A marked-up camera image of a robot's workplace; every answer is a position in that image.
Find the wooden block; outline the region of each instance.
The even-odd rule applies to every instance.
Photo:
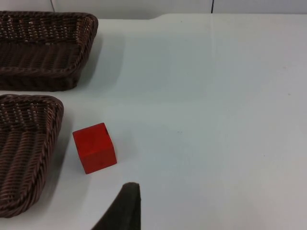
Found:
[[[114,147],[104,123],[72,133],[86,174],[117,163]]]

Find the woven basket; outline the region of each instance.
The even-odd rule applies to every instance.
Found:
[[[0,90],[75,87],[97,29],[87,13],[0,11]]]
[[[51,96],[0,96],[0,217],[16,216],[38,201],[63,112]]]

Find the wicker basket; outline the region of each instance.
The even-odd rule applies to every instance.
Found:
[[[0,96],[0,217],[16,216],[38,201],[63,112],[51,96]]]
[[[0,90],[75,87],[97,28],[87,13],[0,11]]]

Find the white tabletop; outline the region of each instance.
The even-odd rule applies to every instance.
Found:
[[[0,229],[89,230],[141,185],[144,230],[307,229],[307,15],[99,20],[41,199]],[[85,175],[72,131],[118,164]]]

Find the white wall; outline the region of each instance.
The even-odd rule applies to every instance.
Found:
[[[0,0],[1,11],[52,11],[49,0]]]
[[[214,0],[214,13],[307,13],[307,0]]]
[[[148,19],[164,13],[210,13],[212,0],[53,0],[58,12]],[[0,0],[0,10],[52,11],[50,0]],[[215,0],[214,13],[307,13],[307,0]]]
[[[147,19],[164,13],[210,13],[212,0],[53,0],[56,11],[98,18]]]

